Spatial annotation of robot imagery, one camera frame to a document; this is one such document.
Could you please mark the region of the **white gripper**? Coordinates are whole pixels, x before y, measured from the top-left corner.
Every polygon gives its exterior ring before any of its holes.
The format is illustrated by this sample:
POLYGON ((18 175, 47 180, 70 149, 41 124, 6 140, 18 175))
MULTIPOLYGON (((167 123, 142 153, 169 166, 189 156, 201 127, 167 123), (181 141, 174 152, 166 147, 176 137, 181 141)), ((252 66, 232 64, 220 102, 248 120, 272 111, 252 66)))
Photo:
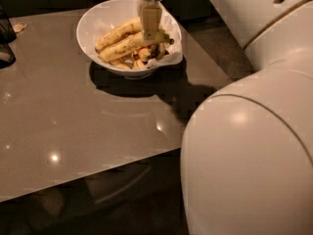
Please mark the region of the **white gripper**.
POLYGON ((153 41, 157 37, 162 8, 159 5, 147 5, 147 1, 151 0, 136 0, 137 14, 140 17, 144 40, 153 41))

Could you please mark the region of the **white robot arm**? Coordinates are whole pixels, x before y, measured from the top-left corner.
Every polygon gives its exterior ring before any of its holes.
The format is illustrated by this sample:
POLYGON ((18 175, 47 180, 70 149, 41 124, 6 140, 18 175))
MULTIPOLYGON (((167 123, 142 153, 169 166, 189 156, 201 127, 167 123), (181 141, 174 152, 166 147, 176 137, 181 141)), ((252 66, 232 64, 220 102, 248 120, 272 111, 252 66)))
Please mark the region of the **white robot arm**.
POLYGON ((313 235, 313 0, 209 1, 255 72, 186 126, 189 234, 313 235))

